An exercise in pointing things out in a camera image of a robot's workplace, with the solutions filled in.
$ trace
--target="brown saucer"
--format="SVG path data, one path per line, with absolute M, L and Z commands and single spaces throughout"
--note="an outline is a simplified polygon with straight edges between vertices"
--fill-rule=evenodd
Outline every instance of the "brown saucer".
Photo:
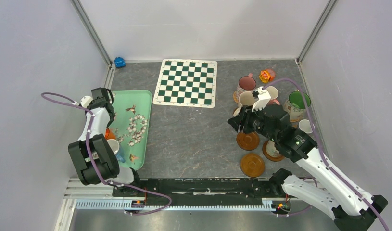
M 246 154 L 240 161 L 241 171 L 248 177 L 259 177 L 264 173 L 264 160 L 255 153 Z
M 264 156 L 270 160 L 270 161 L 274 161 L 274 162 L 278 162 L 283 160 L 285 157 L 283 155 L 281 155 L 280 157 L 272 157 L 270 156 L 267 152 L 266 152 L 266 145 L 268 144 L 268 141 L 265 141 L 264 145 L 262 145 L 262 152 L 264 153 Z
M 251 151 L 259 146 L 259 136 L 256 132 L 251 132 L 245 134 L 244 132 L 239 132 L 237 134 L 237 144 L 240 148 Z
M 237 92 L 236 92 L 236 91 L 235 91 L 234 94 L 233 94 L 233 99 L 234 99 L 234 101 L 235 101 L 236 103 L 238 103 L 238 100 L 237 100 Z

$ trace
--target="yellow object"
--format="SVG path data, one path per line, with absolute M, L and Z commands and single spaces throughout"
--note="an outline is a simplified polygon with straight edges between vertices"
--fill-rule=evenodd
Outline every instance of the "yellow object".
M 271 75 L 269 74 L 269 72 L 267 70 L 261 71 L 260 80 L 262 82 L 267 83 L 267 82 L 269 82 L 270 79 L 271 79 Z

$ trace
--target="pink mug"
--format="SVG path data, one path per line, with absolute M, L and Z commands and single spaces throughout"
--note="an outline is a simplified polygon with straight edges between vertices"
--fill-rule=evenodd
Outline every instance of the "pink mug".
M 238 103 L 238 99 L 243 92 L 253 91 L 257 86 L 257 82 L 253 78 L 253 74 L 250 73 L 248 76 L 241 77 L 238 80 L 237 90 L 234 93 L 234 101 Z

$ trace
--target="orange cup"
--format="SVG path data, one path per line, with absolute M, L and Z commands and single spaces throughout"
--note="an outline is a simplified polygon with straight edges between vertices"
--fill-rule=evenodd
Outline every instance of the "orange cup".
M 105 138 L 107 140 L 112 140 L 112 139 L 116 140 L 115 135 L 112 133 L 112 131 L 109 128 L 107 128 L 107 130 L 105 132 Z

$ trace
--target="chessboard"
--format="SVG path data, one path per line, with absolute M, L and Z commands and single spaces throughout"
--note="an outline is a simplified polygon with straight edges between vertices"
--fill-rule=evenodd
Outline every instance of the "chessboard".
M 217 62 L 165 59 L 153 104 L 213 108 Z

